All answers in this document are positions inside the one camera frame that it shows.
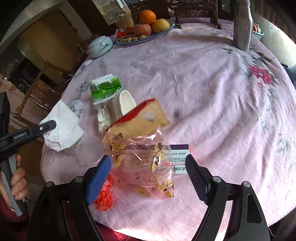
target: white plastic cup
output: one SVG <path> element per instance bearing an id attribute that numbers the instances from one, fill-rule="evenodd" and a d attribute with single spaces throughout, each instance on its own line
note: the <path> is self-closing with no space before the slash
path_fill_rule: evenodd
<path id="1" fill-rule="evenodd" d="M 87 138 L 78 144 L 76 155 L 81 165 L 96 166 L 105 154 L 104 144 L 98 138 Z"/>
<path id="2" fill-rule="evenodd" d="M 135 100 L 127 90 L 123 90 L 119 95 L 116 95 L 112 99 L 112 105 L 116 120 L 119 120 L 137 106 Z"/>

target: crumpled paper towel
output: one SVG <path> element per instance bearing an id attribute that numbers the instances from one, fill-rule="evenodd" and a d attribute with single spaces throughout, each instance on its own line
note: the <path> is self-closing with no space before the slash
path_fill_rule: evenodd
<path id="1" fill-rule="evenodd" d="M 54 120 L 56 128 L 43 134 L 45 144 L 57 152 L 74 145 L 83 135 L 78 125 L 79 118 L 60 100 L 40 124 Z"/>

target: metal water bottle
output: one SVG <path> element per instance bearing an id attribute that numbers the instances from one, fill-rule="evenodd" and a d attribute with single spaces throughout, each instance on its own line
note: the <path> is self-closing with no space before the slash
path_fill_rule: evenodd
<path id="1" fill-rule="evenodd" d="M 243 50 L 249 51 L 253 31 L 250 0 L 237 0 L 234 14 L 233 43 Z"/>

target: finger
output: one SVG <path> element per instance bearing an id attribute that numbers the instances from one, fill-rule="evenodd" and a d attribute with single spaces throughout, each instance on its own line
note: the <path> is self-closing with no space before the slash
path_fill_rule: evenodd
<path id="1" fill-rule="evenodd" d="M 27 187 L 26 179 L 20 180 L 15 186 L 11 189 L 12 196 L 18 195 L 22 190 Z"/>
<path id="2" fill-rule="evenodd" d="M 16 156 L 16 160 L 17 160 L 17 167 L 20 167 L 20 163 L 22 162 L 22 157 L 21 157 L 21 155 L 17 154 L 17 156 Z"/>
<path id="3" fill-rule="evenodd" d="M 18 168 L 12 176 L 12 179 L 10 182 L 11 185 L 14 186 L 16 183 L 18 183 L 24 177 L 25 177 L 25 170 L 23 168 Z"/>
<path id="4" fill-rule="evenodd" d="M 15 200 L 21 200 L 21 199 L 28 197 L 28 196 L 29 196 L 28 189 L 24 189 L 18 195 L 15 196 Z"/>

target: ceramic lid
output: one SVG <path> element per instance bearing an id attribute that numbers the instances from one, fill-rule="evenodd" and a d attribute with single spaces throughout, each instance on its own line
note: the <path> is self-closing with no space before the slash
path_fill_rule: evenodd
<path id="1" fill-rule="evenodd" d="M 95 40 L 93 40 L 89 45 L 89 49 L 91 47 L 95 46 L 96 44 L 100 43 L 104 38 L 106 38 L 106 36 L 100 36 L 100 37 L 96 38 Z"/>

